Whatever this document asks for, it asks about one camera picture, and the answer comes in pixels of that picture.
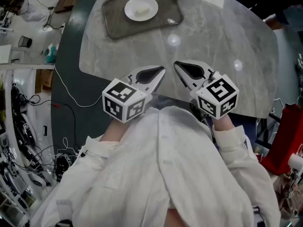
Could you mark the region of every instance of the floor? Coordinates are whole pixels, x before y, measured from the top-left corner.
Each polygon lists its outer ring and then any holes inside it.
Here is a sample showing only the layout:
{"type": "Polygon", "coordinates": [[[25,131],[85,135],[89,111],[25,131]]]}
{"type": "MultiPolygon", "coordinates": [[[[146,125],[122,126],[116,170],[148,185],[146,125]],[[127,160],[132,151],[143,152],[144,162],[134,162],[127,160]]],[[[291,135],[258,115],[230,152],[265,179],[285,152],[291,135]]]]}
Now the floor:
{"type": "MultiPolygon", "coordinates": [[[[55,7],[59,0],[28,0],[30,4],[33,4],[39,9],[46,9],[47,7],[55,7]]],[[[69,17],[70,12],[56,14],[54,13],[51,19],[51,25],[54,28],[60,27],[69,17]]],[[[33,43],[30,49],[36,51],[34,53],[26,53],[24,63],[45,63],[44,53],[48,46],[52,43],[54,46],[60,43],[63,29],[52,29],[49,26],[45,26],[45,22],[26,22],[21,16],[12,15],[10,17],[11,24],[9,28],[14,29],[12,33],[7,35],[1,35],[0,45],[11,44],[15,47],[18,46],[18,42],[21,36],[31,38],[33,43]]],[[[13,59],[18,58],[18,54],[13,54],[13,59]]]]}

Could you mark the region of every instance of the gray table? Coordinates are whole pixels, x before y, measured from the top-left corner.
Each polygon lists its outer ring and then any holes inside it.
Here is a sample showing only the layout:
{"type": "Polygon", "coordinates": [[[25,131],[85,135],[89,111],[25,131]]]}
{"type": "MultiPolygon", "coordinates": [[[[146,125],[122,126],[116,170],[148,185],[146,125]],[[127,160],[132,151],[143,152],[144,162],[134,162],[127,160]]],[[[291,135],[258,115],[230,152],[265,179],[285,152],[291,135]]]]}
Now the gray table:
{"type": "Polygon", "coordinates": [[[173,62],[204,61],[227,74],[240,90],[233,113],[266,118],[278,79],[278,47],[271,29],[235,0],[179,0],[185,19],[177,26],[155,29],[113,41],[107,35],[102,3],[97,0],[84,31],[80,70],[112,80],[145,65],[162,65],[167,74],[157,93],[183,101],[189,93],[177,77],[173,62]],[[178,46],[169,35],[180,37],[178,46]],[[242,70],[235,69],[235,61],[242,70]]]}

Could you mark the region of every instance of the person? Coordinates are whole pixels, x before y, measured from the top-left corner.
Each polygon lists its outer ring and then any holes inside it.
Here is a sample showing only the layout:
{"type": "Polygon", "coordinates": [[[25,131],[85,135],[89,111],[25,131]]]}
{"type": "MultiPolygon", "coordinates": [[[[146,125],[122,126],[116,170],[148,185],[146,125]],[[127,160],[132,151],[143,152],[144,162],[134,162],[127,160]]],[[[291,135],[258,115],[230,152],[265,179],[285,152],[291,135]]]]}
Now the person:
{"type": "Polygon", "coordinates": [[[213,123],[219,151],[209,128],[176,106],[114,119],[102,136],[87,137],[42,227],[278,226],[273,184],[249,156],[243,127],[228,115],[213,123]]]}
{"type": "Polygon", "coordinates": [[[249,8],[273,30],[288,25],[295,31],[303,30],[303,0],[237,0],[249,8]]]}
{"type": "Polygon", "coordinates": [[[0,0],[0,7],[4,8],[5,12],[21,16],[26,22],[41,22],[42,25],[48,22],[50,16],[48,9],[30,4],[28,0],[0,0]]]}

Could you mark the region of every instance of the white shelf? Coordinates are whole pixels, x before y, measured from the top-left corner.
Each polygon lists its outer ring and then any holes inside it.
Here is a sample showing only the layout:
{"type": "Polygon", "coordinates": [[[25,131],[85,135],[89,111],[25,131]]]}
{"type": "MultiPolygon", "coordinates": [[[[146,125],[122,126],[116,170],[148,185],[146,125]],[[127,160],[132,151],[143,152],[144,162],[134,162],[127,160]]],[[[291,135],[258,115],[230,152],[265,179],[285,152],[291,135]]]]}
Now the white shelf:
{"type": "MultiPolygon", "coordinates": [[[[18,86],[21,88],[22,93],[29,99],[32,95],[35,94],[35,80],[36,80],[36,70],[33,69],[16,69],[16,70],[7,70],[7,71],[0,71],[1,79],[3,80],[3,87],[5,90],[5,110],[6,110],[6,118],[5,118],[5,127],[7,131],[8,141],[9,141],[9,148],[14,155],[14,161],[16,164],[24,167],[25,164],[22,160],[23,155],[21,154],[16,135],[14,130],[13,124],[13,114],[12,114],[12,105],[11,105],[11,89],[12,83],[17,83],[18,86]]],[[[48,94],[39,94],[41,97],[41,102],[50,99],[50,95],[48,94]]],[[[41,106],[31,106],[27,105],[27,117],[29,118],[30,122],[32,123],[35,131],[36,131],[36,146],[39,147],[41,150],[49,147],[53,144],[52,140],[52,132],[51,132],[51,118],[50,118],[50,109],[48,103],[45,103],[41,106]],[[43,126],[46,125],[48,128],[47,136],[44,136],[44,128],[43,126]]],[[[50,147],[43,151],[42,153],[42,160],[48,159],[50,156],[54,155],[53,147],[50,147]]],[[[51,163],[51,159],[45,161],[44,163],[51,163]]],[[[31,219],[33,216],[37,216],[37,211],[39,212],[40,206],[43,205],[44,200],[50,196],[53,189],[56,187],[57,182],[53,179],[52,171],[48,172],[41,172],[42,175],[47,179],[48,182],[51,183],[51,187],[42,188],[36,186],[29,178],[28,172],[25,170],[16,167],[20,176],[26,183],[27,192],[30,193],[34,198],[35,202],[30,206],[30,208],[24,209],[18,202],[17,198],[14,197],[13,193],[11,192],[10,188],[5,184],[3,178],[0,175],[0,184],[3,186],[4,190],[8,193],[9,197],[18,205],[18,207],[26,213],[28,219],[31,219]]]]}

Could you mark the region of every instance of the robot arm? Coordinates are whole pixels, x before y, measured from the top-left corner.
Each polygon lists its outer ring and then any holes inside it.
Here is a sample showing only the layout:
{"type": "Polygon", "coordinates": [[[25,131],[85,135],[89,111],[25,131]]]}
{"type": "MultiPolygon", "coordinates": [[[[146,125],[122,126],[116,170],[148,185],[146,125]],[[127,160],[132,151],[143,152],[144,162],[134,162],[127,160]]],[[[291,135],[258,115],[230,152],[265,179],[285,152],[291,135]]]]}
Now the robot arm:
{"type": "Polygon", "coordinates": [[[145,66],[132,70],[126,82],[114,79],[102,92],[103,110],[125,123],[144,112],[165,75],[163,66],[145,66]]]}
{"type": "Polygon", "coordinates": [[[213,118],[220,119],[237,106],[239,90],[227,75],[201,61],[176,61],[174,67],[198,107],[213,118]]]}

